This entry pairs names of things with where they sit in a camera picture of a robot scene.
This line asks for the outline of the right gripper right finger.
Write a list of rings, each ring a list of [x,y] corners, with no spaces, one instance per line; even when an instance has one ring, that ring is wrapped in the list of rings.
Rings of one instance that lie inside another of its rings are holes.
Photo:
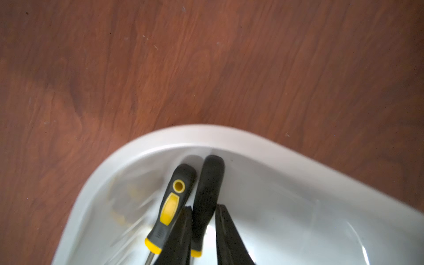
[[[223,204],[216,206],[215,230],[218,265],[255,265]]]

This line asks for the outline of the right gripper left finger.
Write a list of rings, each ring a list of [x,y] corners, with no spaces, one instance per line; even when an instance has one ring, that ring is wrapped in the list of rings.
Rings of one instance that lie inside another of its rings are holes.
[[[191,262],[192,208],[185,206],[154,265],[189,265]]]

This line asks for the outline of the yellow black file one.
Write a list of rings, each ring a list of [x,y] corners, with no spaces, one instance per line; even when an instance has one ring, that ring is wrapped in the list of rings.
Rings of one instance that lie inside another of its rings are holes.
[[[152,263],[155,255],[159,255],[170,236],[172,228],[190,197],[197,178],[197,172],[192,166],[183,163],[173,171],[166,187],[159,208],[159,215],[145,239],[145,246],[150,251],[146,264]]]

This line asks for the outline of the white plastic storage box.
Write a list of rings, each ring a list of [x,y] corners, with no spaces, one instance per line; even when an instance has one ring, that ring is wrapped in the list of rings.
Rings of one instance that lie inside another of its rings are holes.
[[[54,265],[142,265],[172,173],[220,156],[224,204],[258,265],[421,265],[421,212],[260,136],[171,127],[109,156],[81,190]]]

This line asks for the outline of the yellow black file two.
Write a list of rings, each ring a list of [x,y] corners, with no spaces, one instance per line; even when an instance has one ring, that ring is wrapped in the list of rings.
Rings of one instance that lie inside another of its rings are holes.
[[[225,162],[216,155],[205,158],[192,213],[191,257],[202,256],[203,240],[207,226],[215,213],[220,189],[225,174]]]

